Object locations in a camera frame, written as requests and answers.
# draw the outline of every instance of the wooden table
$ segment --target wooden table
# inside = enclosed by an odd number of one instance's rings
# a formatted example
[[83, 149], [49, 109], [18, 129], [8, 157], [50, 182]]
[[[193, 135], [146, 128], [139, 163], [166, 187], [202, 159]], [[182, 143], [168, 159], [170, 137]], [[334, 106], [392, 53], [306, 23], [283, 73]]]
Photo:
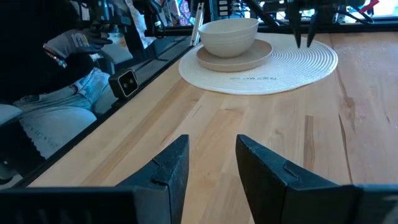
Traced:
[[31, 186], [115, 185], [189, 134], [182, 223], [253, 223], [234, 154], [239, 133], [337, 183], [397, 183], [398, 34], [317, 39], [337, 52], [337, 69], [275, 95], [201, 90], [172, 65]]

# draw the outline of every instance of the woven placemat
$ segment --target woven placemat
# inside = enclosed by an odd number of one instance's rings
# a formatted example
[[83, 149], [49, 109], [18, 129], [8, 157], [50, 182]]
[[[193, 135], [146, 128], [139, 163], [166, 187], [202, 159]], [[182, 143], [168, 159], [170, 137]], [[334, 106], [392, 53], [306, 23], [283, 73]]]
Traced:
[[329, 75], [337, 66], [336, 52], [314, 41], [310, 48], [297, 48], [294, 36], [257, 34], [257, 39], [272, 45], [268, 61], [260, 67], [243, 72], [215, 72], [203, 68], [197, 60], [201, 45], [184, 55], [179, 71], [190, 84], [211, 91], [234, 95], [264, 95], [293, 90]]

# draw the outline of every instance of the gray glove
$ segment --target gray glove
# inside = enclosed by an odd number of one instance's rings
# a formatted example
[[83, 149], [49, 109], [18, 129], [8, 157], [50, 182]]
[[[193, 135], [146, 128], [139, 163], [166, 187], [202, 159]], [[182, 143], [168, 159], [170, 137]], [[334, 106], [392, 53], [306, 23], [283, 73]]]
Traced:
[[97, 53], [105, 44], [112, 44], [112, 40], [108, 40], [108, 37], [106, 33], [92, 32], [90, 29], [73, 29], [49, 40], [44, 45], [58, 56], [67, 58], [70, 54]]

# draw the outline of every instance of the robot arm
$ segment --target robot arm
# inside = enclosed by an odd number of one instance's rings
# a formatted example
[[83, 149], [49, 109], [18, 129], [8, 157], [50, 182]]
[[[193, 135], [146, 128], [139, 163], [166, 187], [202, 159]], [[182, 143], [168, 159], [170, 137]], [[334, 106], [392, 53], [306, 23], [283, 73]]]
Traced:
[[[129, 10], [123, 0], [73, 0], [84, 2], [90, 9], [92, 29], [112, 32], [113, 28], [131, 25]], [[308, 30], [307, 47], [310, 47], [318, 26], [332, 24], [339, 6], [362, 6], [365, 0], [265, 0], [263, 7], [256, 0], [242, 0], [271, 29], [278, 31], [279, 23], [271, 16], [272, 13], [285, 11], [289, 18], [297, 47], [301, 46], [301, 11], [314, 9]], [[165, 27], [159, 17], [161, 6], [155, 0], [134, 0], [134, 6], [144, 15], [146, 20], [146, 36], [161, 38], [166, 35], [190, 35], [192, 27]]]

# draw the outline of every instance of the chair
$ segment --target chair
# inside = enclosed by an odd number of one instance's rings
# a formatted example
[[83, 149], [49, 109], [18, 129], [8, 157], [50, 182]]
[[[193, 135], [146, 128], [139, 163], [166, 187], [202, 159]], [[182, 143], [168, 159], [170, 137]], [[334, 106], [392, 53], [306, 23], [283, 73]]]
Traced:
[[0, 184], [17, 173], [27, 175], [45, 160], [19, 123], [21, 113], [15, 106], [0, 104]]

